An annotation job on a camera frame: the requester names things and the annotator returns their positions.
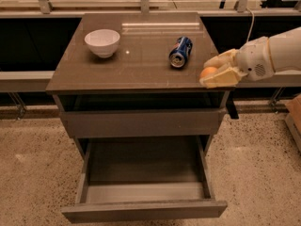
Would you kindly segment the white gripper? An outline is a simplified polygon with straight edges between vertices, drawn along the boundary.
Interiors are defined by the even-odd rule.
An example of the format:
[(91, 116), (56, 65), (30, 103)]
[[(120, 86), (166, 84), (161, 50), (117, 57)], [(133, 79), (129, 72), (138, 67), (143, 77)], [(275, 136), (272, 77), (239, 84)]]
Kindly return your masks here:
[(207, 89), (235, 87), (245, 76), (248, 80), (258, 81), (275, 74), (267, 37), (248, 41), (239, 50), (230, 49), (214, 56), (203, 67), (217, 68), (215, 73), (199, 78), (199, 83)]

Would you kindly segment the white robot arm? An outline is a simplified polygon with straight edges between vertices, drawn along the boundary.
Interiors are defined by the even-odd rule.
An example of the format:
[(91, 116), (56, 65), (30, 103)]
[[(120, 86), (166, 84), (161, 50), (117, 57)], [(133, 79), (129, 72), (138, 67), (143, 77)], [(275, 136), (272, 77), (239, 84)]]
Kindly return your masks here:
[(288, 70), (301, 70), (300, 27), (212, 57), (204, 63), (199, 83), (207, 89), (233, 87), (243, 78), (259, 81)]

